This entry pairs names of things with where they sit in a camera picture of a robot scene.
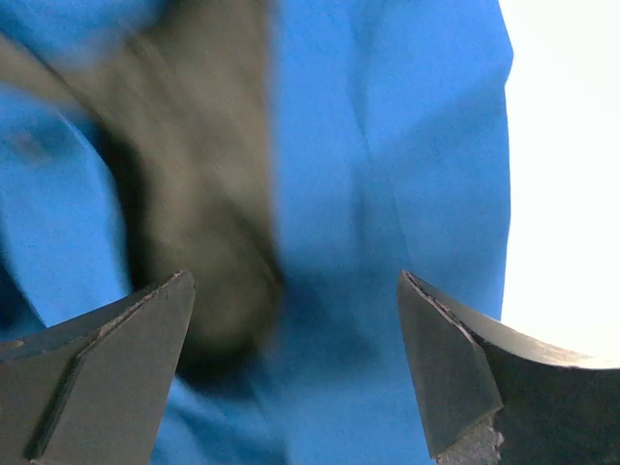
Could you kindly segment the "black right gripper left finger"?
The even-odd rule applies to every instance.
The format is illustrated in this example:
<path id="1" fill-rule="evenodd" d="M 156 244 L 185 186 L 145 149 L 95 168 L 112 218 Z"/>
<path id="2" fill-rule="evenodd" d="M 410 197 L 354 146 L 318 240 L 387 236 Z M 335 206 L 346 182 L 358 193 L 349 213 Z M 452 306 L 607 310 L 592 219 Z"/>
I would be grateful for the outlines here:
<path id="1" fill-rule="evenodd" d="M 1 462 L 148 462 L 195 299 L 175 272 L 1 345 Z"/>

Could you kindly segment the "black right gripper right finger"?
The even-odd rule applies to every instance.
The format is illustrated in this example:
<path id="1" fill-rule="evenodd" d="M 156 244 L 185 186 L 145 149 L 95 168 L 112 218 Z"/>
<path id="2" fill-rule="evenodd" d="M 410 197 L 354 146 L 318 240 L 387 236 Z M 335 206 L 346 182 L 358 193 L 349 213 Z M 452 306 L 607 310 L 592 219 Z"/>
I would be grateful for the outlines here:
<path id="1" fill-rule="evenodd" d="M 403 341 L 438 464 L 615 464 L 619 362 L 563 349 L 479 313 L 409 272 Z"/>

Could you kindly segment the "blue and black jacket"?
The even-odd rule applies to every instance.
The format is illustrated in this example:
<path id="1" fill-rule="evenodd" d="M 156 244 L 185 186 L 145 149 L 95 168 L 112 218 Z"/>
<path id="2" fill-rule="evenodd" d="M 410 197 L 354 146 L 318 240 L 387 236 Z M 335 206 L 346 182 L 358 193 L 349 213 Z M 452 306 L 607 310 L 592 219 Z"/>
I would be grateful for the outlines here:
<path id="1" fill-rule="evenodd" d="M 103 64 L 165 1 L 1 1 L 41 58 Z M 175 381 L 149 464 L 434 464 L 396 310 L 409 269 L 501 315 L 510 223 L 498 1 L 282 1 L 276 339 L 214 387 Z M 1 340 L 129 292 L 94 123 L 1 84 Z"/>

